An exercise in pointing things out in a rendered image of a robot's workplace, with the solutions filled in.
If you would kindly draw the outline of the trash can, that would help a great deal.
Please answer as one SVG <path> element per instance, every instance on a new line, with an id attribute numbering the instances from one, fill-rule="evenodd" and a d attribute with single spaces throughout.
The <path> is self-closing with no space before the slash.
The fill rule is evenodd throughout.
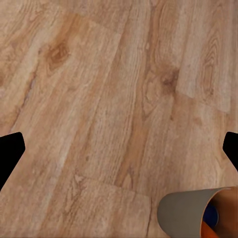
<path id="1" fill-rule="evenodd" d="M 218 210 L 219 221 L 211 228 L 218 237 L 238 238 L 237 186 L 167 194 L 158 205 L 158 223 L 171 238 L 201 238 L 201 224 L 208 204 Z"/>

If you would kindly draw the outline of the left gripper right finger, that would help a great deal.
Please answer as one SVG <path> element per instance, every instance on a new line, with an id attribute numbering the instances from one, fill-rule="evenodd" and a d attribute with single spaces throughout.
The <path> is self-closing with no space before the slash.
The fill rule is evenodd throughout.
<path id="1" fill-rule="evenodd" d="M 238 171 L 238 134 L 227 132 L 223 150 Z"/>

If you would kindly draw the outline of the can of soda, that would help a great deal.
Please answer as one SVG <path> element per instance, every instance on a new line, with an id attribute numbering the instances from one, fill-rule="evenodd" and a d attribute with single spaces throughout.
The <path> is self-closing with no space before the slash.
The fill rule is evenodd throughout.
<path id="1" fill-rule="evenodd" d="M 203 220 L 209 227 L 215 227 L 219 221 L 217 208 L 212 204 L 208 204 L 203 215 Z"/>
<path id="2" fill-rule="evenodd" d="M 218 235 L 202 220 L 201 238 L 219 238 Z"/>

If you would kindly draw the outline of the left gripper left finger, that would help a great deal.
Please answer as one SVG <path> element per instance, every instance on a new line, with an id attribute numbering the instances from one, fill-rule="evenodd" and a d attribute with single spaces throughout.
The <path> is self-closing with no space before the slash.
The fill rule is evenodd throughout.
<path id="1" fill-rule="evenodd" d="M 25 151 L 21 132 L 0 137 L 0 190 Z"/>

